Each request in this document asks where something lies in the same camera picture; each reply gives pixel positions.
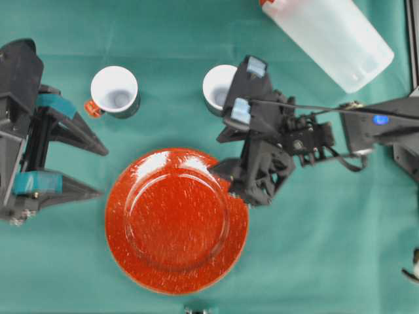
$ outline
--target orange mug handle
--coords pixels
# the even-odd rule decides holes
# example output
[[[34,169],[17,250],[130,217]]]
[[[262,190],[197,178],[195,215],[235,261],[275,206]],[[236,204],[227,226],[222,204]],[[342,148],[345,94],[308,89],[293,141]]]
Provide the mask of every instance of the orange mug handle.
[[[93,100],[88,100],[84,103],[84,109],[92,118],[100,118],[102,112],[98,105]]]

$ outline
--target red plate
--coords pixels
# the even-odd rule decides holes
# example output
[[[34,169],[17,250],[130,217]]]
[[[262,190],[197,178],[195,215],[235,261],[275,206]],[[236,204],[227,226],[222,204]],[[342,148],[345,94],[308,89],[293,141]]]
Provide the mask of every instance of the red plate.
[[[247,207],[207,167],[217,160],[170,148],[141,157],[115,183],[106,234],[119,266],[140,285],[164,294],[202,290],[240,257]]]

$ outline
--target table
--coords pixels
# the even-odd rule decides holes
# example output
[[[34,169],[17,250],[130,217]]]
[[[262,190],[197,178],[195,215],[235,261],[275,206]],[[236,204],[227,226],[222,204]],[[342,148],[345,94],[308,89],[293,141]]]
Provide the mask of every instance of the table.
[[[411,267],[418,244],[416,183],[377,147],[369,167],[338,163],[297,169],[269,207],[250,209],[249,235],[235,268],[198,294],[163,296],[137,286],[115,264],[104,208],[119,173],[142,154],[191,147],[218,159],[241,143],[220,145],[221,119],[204,105],[207,70],[246,54],[269,63],[272,82],[306,105],[376,103],[409,94],[404,1],[356,0],[395,52],[393,63],[346,95],[256,0],[2,1],[0,44],[31,37],[45,63],[43,83],[70,99],[110,150],[106,157],[50,146],[46,166],[91,184],[100,199],[51,207],[21,228],[0,224],[0,313],[416,313]],[[87,117],[90,81],[107,65],[129,68],[142,103],[129,120]],[[337,114],[337,149],[345,151]]]

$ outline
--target white mug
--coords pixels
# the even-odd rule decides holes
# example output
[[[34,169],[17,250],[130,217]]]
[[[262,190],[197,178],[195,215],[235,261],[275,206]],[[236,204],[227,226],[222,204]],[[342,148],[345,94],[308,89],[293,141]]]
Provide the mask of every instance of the white mug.
[[[94,118],[103,113],[128,118],[139,108],[137,80],[124,67],[113,65],[100,70],[92,80],[90,93],[92,99],[84,104],[84,108]]]
[[[224,102],[236,72],[237,67],[233,65],[218,65],[208,71],[202,82],[207,107],[217,116],[221,116],[223,112]]]

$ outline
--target translucent plastic container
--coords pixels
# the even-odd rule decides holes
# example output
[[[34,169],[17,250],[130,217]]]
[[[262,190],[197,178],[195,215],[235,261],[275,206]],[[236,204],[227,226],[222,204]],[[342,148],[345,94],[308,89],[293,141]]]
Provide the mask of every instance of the translucent plastic container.
[[[352,0],[260,0],[260,4],[347,93],[372,81],[394,58]]]

